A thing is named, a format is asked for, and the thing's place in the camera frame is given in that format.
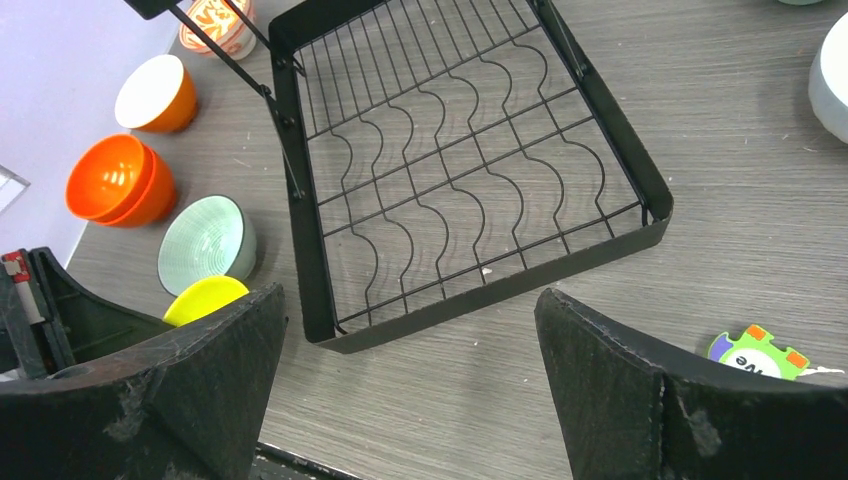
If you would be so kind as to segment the celadon bowl with flower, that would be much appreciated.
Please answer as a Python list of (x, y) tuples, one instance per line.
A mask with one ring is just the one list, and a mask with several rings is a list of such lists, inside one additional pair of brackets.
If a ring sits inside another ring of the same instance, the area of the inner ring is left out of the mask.
[(808, 6), (823, 2), (823, 0), (779, 0), (779, 2), (792, 6)]

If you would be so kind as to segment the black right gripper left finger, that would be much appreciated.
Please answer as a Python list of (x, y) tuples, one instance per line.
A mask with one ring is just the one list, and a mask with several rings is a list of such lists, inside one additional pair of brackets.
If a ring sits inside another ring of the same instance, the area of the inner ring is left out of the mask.
[(271, 283), (66, 374), (1, 386), (5, 479), (245, 479), (281, 356)]

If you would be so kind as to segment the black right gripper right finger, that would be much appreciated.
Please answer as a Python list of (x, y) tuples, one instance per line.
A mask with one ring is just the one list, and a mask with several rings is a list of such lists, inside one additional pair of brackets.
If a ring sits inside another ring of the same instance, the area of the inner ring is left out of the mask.
[(546, 289), (535, 324), (576, 479), (843, 479), (847, 392), (746, 373)]

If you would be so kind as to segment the white ribbed bowl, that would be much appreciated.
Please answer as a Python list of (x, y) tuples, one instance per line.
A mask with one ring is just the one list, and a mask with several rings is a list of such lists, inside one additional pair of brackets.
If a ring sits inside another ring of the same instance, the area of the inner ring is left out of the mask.
[(816, 53), (808, 98), (824, 129), (847, 143), (847, 14), (834, 23)]

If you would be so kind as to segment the yellow-green bowl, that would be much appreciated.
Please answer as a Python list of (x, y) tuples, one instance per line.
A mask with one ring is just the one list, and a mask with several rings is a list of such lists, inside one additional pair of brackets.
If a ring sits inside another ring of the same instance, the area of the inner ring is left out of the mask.
[(179, 294), (166, 310), (163, 321), (180, 327), (205, 317), (247, 295), (249, 289), (240, 280), (215, 275), (198, 280)]

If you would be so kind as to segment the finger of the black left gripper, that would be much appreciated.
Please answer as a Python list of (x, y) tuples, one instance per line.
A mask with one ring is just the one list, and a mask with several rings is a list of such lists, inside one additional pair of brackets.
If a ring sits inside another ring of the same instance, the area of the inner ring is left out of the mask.
[(47, 247), (29, 252), (33, 326), (48, 371), (92, 361), (172, 329), (159, 318), (103, 299), (82, 286)]

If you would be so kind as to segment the white bowl red floral pattern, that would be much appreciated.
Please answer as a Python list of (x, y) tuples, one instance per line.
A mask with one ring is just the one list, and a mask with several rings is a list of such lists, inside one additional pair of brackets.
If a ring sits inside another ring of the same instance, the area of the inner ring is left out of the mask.
[[(233, 2), (251, 22), (256, 23), (254, 1), (235, 0)], [(234, 60), (238, 61), (245, 58), (252, 52), (257, 43), (255, 34), (224, 1), (194, 1), (187, 10), (187, 15)], [(210, 58), (216, 56), (185, 25), (179, 27), (178, 39), (186, 49), (200, 56)]]

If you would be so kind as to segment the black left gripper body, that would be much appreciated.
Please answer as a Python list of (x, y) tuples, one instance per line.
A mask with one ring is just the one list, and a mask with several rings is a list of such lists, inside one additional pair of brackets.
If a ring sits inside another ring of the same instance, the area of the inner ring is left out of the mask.
[(7, 339), (1, 352), (8, 357), (7, 345), (15, 357), (20, 377), (43, 378), (48, 374), (43, 348), (34, 326), (44, 322), (32, 291), (32, 274), (26, 251), (1, 255), (1, 331)]

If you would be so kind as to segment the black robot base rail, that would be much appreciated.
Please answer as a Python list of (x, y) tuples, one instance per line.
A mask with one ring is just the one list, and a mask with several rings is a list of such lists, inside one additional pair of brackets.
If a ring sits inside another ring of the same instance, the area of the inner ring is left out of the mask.
[(361, 480), (271, 444), (259, 442), (249, 473), (250, 480)]

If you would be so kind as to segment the black wire dish rack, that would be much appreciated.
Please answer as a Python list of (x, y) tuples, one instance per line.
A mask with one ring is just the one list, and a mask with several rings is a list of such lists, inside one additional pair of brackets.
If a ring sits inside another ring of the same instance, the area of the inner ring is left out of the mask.
[(304, 1), (257, 30), (306, 339), (360, 352), (658, 244), (673, 197), (551, 1)]

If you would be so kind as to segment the mint textured bowl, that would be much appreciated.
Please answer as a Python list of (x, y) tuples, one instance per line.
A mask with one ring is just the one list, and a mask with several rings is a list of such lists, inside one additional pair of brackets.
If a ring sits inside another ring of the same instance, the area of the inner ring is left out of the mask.
[(244, 280), (256, 265), (257, 245), (252, 221), (232, 198), (200, 198), (166, 230), (157, 257), (158, 280), (173, 296), (211, 276)]

